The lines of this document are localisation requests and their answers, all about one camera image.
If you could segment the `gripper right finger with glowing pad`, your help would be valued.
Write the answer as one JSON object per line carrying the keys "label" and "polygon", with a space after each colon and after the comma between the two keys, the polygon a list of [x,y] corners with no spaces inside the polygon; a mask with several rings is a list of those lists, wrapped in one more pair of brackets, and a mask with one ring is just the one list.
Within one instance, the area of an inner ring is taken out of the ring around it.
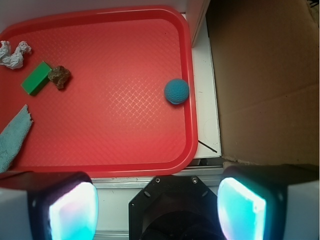
{"label": "gripper right finger with glowing pad", "polygon": [[227,240],[318,240],[320,168],[228,166],[218,186],[217,212]]}

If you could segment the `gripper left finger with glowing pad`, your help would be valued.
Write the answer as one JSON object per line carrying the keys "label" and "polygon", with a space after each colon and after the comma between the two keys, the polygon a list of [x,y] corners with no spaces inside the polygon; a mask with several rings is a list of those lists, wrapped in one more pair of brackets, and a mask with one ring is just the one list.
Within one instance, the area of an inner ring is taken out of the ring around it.
{"label": "gripper left finger with glowing pad", "polygon": [[0,175],[2,240],[92,240],[98,213],[97,189],[85,172]]}

